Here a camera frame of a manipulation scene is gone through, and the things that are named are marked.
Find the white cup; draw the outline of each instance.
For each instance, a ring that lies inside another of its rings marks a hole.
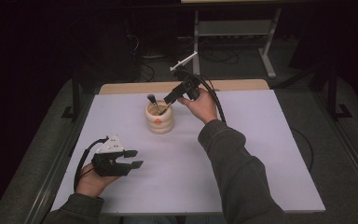
[[[167,104],[163,100],[157,100],[157,105],[161,112],[167,108]],[[145,109],[145,117],[147,127],[152,133],[168,133],[175,124],[171,105],[164,114],[160,115],[156,107],[149,103]]]

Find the sleeve cuff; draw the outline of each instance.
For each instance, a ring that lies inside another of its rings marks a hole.
[[[222,130],[230,129],[223,121],[219,119],[213,119],[209,121],[205,126],[202,128],[200,135],[199,135],[199,142],[204,147],[207,148],[209,142],[211,141],[212,137],[219,133]]]
[[[75,193],[69,196],[62,209],[88,217],[97,217],[103,209],[103,199]]]

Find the hand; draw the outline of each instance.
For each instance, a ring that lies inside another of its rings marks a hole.
[[[205,89],[199,89],[199,91],[200,97],[195,101],[190,101],[183,97],[177,100],[182,105],[187,106],[194,116],[206,124],[213,119],[217,119],[216,104],[208,91]]]
[[[102,194],[103,190],[119,176],[100,176],[93,170],[92,163],[87,164],[81,170],[79,183],[76,193],[84,194],[92,198],[96,198]]]

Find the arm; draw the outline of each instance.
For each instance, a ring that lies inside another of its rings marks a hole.
[[[270,196],[264,164],[245,149],[245,136],[217,119],[210,93],[178,101],[205,123],[199,141],[213,167],[227,223],[285,223],[283,210]]]
[[[103,199],[98,196],[118,179],[118,176],[101,177],[92,170],[92,164],[82,169],[76,193],[58,210],[50,212],[44,223],[98,223]]]

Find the person's right hand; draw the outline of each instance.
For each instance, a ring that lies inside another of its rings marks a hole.
[[[200,97],[195,101],[186,98],[178,98],[178,102],[188,107],[191,113],[200,119],[204,124],[213,119],[217,119],[216,104],[212,95],[205,89],[199,88]]]

